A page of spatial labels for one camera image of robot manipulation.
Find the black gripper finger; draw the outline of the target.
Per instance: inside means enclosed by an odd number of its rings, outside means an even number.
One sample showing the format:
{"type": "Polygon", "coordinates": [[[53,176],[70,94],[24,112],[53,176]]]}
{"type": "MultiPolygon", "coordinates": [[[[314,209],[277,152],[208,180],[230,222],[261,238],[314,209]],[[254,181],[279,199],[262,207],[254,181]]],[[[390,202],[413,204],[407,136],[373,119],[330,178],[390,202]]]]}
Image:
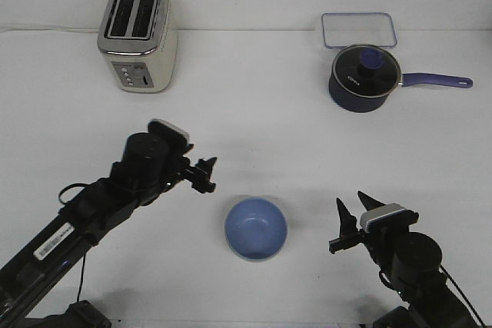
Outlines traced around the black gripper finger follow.
{"type": "Polygon", "coordinates": [[[210,157],[208,159],[199,159],[195,167],[198,170],[199,177],[204,182],[209,182],[211,180],[212,171],[214,165],[217,161],[216,157],[210,157]]]}
{"type": "Polygon", "coordinates": [[[337,212],[340,221],[339,237],[348,237],[356,233],[356,217],[350,213],[340,198],[336,199],[337,212]]]}
{"type": "Polygon", "coordinates": [[[358,191],[357,196],[362,203],[364,209],[368,213],[376,214],[378,211],[382,210],[384,207],[384,203],[381,203],[379,200],[376,200],[363,191],[358,191]]]}
{"type": "Polygon", "coordinates": [[[200,193],[213,193],[216,183],[211,182],[210,177],[193,177],[189,180],[191,187],[200,193]]]}

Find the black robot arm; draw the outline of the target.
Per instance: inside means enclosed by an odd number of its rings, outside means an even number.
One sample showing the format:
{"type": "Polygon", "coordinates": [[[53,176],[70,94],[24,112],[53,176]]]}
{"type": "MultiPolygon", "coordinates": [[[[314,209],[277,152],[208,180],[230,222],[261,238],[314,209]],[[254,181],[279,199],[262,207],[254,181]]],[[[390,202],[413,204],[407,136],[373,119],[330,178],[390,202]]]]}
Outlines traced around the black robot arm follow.
{"type": "Polygon", "coordinates": [[[336,253],[358,244],[365,246],[379,267],[386,288],[407,303],[385,313],[374,327],[482,327],[483,320],[456,281],[442,265],[438,243],[413,232],[419,215],[399,204],[384,204],[364,192],[357,194],[365,212],[355,217],[341,199],[336,200],[339,236],[329,243],[336,253]]]}
{"type": "Polygon", "coordinates": [[[42,319],[28,314],[54,285],[108,232],[138,207],[148,206],[181,181],[200,193],[211,193],[211,157],[191,165],[186,137],[151,132],[131,135],[110,174],[66,202],[57,217],[1,269],[3,327],[110,327],[111,321],[87,300],[62,314],[42,319]]]}

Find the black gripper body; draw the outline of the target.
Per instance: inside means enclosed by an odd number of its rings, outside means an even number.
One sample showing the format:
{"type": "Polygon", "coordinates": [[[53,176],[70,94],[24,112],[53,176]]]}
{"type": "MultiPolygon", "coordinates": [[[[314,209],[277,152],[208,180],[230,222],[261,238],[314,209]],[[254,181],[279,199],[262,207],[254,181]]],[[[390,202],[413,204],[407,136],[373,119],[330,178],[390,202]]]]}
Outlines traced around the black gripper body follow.
{"type": "Polygon", "coordinates": [[[199,191],[198,170],[185,157],[193,145],[157,134],[139,132],[125,144],[122,158],[111,167],[111,185],[136,200],[137,205],[149,205],[161,194],[181,181],[189,181],[199,191]]]}
{"type": "Polygon", "coordinates": [[[370,233],[357,226],[356,218],[356,233],[330,240],[329,251],[336,253],[363,244],[390,285],[441,285],[441,248],[431,237],[410,230],[418,217],[418,213],[406,210],[377,222],[370,233]]]}

